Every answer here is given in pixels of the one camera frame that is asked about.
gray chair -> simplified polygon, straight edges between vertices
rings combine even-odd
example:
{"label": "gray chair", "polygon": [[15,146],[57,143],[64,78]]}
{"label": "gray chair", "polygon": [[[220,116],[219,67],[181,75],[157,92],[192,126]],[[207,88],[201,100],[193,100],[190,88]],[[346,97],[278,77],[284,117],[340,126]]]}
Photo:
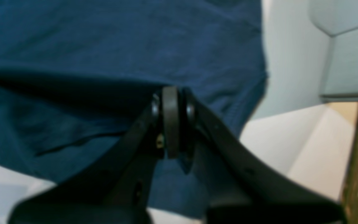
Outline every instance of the gray chair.
{"label": "gray chair", "polygon": [[358,101],[358,0],[312,0],[310,18],[331,37],[321,98]]}

blue fabric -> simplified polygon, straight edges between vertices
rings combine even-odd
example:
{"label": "blue fabric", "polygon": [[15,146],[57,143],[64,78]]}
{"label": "blue fabric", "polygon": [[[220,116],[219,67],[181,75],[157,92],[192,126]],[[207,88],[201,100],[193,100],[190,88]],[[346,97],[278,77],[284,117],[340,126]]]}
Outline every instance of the blue fabric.
{"label": "blue fabric", "polygon": [[[47,93],[0,86],[0,165],[58,183],[163,85],[190,87],[239,136],[265,88],[260,1],[0,1],[0,80]],[[200,175],[159,162],[151,207],[200,218],[208,199]]]}

gray upholstered cushion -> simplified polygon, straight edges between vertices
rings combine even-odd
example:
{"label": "gray upholstered cushion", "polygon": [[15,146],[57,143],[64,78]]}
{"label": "gray upholstered cushion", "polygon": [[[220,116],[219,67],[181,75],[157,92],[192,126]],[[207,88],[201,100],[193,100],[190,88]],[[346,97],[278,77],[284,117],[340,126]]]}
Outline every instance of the gray upholstered cushion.
{"label": "gray upholstered cushion", "polygon": [[323,100],[358,101],[358,0],[312,0],[311,21],[332,37]]}
{"label": "gray upholstered cushion", "polygon": [[358,29],[358,0],[312,0],[310,17],[330,36]]}
{"label": "gray upholstered cushion", "polygon": [[334,38],[323,97],[358,98],[358,29]]}

hole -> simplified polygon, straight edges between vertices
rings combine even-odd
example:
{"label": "hole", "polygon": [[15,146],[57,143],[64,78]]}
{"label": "hole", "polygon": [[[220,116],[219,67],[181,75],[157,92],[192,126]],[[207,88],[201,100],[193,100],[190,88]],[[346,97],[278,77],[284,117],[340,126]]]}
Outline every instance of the hole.
{"label": "hole", "polygon": [[143,183],[141,180],[138,180],[138,182],[135,185],[135,190],[133,191],[133,196],[132,196],[133,205],[139,204],[140,199],[142,198],[142,191],[143,191]]}

